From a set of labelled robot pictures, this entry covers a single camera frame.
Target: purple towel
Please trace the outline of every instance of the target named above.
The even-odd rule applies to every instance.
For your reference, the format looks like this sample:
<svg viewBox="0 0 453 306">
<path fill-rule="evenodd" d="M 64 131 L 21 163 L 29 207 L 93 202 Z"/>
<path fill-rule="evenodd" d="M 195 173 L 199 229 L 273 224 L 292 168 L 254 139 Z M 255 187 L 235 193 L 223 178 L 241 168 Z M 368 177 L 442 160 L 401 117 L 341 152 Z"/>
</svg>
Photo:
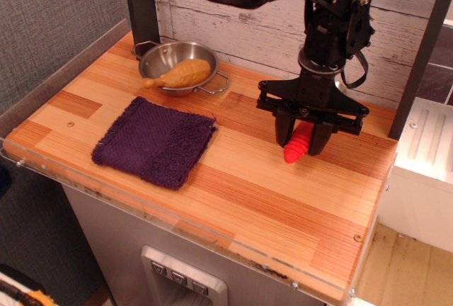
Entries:
<svg viewBox="0 0 453 306">
<path fill-rule="evenodd" d="M 177 190 L 206 149 L 214 122 L 136 97 L 98 142 L 92 160 Z"/>
</svg>

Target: bowl rim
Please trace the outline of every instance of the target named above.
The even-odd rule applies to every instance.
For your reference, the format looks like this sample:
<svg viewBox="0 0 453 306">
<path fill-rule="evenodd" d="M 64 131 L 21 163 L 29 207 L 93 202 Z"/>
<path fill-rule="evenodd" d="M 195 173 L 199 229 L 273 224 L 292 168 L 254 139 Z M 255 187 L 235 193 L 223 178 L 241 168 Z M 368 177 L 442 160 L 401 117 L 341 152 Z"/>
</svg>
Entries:
<svg viewBox="0 0 453 306">
<path fill-rule="evenodd" d="M 139 62 L 139 72 L 140 72 L 140 75 L 142 76 L 142 78 L 148 78 L 144 75 L 144 71 L 143 71 L 143 66 L 144 66 L 143 64 L 145 63 L 145 59 L 147 58 L 148 55 L 157 52 L 158 50 L 160 50 L 161 48 L 163 48 L 165 46 L 172 46 L 172 45 L 177 45 L 177 44 L 179 44 L 179 45 L 180 44 L 196 45 L 198 47 L 206 49 L 208 52 L 210 52 L 214 56 L 214 61 L 215 61 L 214 69 L 211 69 L 211 74 L 204 81 L 202 81 L 196 85 L 184 86 L 183 88 L 168 88 L 167 86 L 161 86 L 161 87 L 159 87 L 159 89 L 165 90 L 165 91 L 184 91 L 184 90 L 196 89 L 200 86 L 205 85 L 217 74 L 217 72 L 219 70 L 219 58 L 213 49 L 211 49 L 210 47 L 208 47 L 202 43 L 199 43 L 199 42 L 187 41 L 187 40 L 174 40 L 173 42 L 164 42 L 164 43 L 155 45 L 144 53 L 142 58 L 140 58 L 140 62 Z"/>
</svg>

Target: black robotic arm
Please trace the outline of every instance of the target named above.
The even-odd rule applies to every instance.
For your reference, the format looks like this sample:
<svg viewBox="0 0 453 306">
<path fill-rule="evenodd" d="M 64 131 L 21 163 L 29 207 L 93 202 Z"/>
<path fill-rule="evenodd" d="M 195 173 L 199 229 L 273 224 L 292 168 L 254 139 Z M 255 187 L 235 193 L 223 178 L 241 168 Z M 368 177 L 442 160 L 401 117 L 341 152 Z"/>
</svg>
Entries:
<svg viewBox="0 0 453 306">
<path fill-rule="evenodd" d="M 243 9 L 256 9 L 274 0 L 210 0 Z M 369 110 L 338 90 L 339 74 L 349 89 L 361 85 L 368 64 L 361 49 L 370 45 L 374 33 L 370 25 L 371 0 L 305 0 L 304 47 L 298 60 L 302 68 L 296 79 L 262 81 L 257 107 L 275 116 L 277 143 L 284 147 L 291 139 L 296 119 L 314 124 L 310 155 L 321 153 L 332 133 L 359 135 L 362 119 Z M 348 83 L 346 60 L 356 56 L 365 74 Z"/>
</svg>

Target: metal bowl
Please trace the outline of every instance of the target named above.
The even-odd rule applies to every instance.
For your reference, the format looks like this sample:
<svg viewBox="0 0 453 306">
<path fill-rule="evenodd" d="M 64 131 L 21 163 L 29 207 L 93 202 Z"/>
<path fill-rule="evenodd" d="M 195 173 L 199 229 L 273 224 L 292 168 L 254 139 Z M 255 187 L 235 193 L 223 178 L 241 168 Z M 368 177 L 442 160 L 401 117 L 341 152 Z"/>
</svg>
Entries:
<svg viewBox="0 0 453 306">
<path fill-rule="evenodd" d="M 143 57 L 140 57 L 134 53 L 135 48 L 138 45 L 146 43 L 153 43 L 156 46 L 146 51 Z M 184 88 L 159 87 L 168 95 L 185 96 L 193 91 L 196 91 L 197 89 L 202 89 L 203 91 L 206 91 L 210 94 L 215 94 L 219 91 L 225 90 L 228 87 L 228 77 L 220 73 L 219 74 L 221 76 L 227 79 L 226 86 L 224 88 L 216 91 L 208 91 L 207 89 L 204 89 L 202 87 L 218 73 L 217 70 L 219 69 L 219 59 L 217 58 L 217 55 L 214 53 L 214 51 L 197 42 L 168 42 L 165 44 L 156 44 L 151 41 L 141 42 L 134 46 L 132 54 L 140 58 L 139 72 L 143 78 L 159 78 L 162 74 L 170 71 L 179 62 L 186 59 L 202 59 L 206 60 L 210 64 L 210 75 L 206 78 L 206 80 L 197 85 L 187 86 Z"/>
</svg>

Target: fake food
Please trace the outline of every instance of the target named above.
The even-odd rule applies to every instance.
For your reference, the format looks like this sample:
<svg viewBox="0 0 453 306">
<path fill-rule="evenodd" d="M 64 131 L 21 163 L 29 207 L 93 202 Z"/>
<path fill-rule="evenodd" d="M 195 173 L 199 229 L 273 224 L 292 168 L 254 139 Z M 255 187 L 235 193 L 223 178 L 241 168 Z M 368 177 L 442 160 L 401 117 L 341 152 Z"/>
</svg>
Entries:
<svg viewBox="0 0 453 306">
<path fill-rule="evenodd" d="M 294 129 L 291 139 L 283 148 L 283 155 L 287 163 L 298 161 L 309 151 L 313 127 L 313 123 L 302 120 Z"/>
<path fill-rule="evenodd" d="M 159 78 L 145 79 L 146 89 L 155 86 L 166 88 L 186 88 L 206 80 L 211 74 L 211 66 L 204 59 L 185 59 Z"/>
</svg>

